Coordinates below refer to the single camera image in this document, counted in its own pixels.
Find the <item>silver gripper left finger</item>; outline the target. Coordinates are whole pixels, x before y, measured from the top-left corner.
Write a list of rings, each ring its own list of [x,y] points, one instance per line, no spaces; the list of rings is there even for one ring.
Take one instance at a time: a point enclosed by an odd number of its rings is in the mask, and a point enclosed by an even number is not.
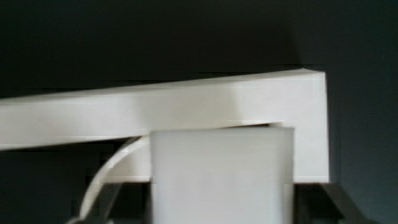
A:
[[[88,213],[63,224],[151,224],[149,184],[106,184]]]

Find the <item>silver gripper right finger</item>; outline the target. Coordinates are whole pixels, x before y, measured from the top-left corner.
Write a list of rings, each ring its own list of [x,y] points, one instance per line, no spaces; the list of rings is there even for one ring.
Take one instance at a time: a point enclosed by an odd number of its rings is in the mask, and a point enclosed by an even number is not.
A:
[[[362,214],[335,183],[294,185],[293,224],[380,224]]]

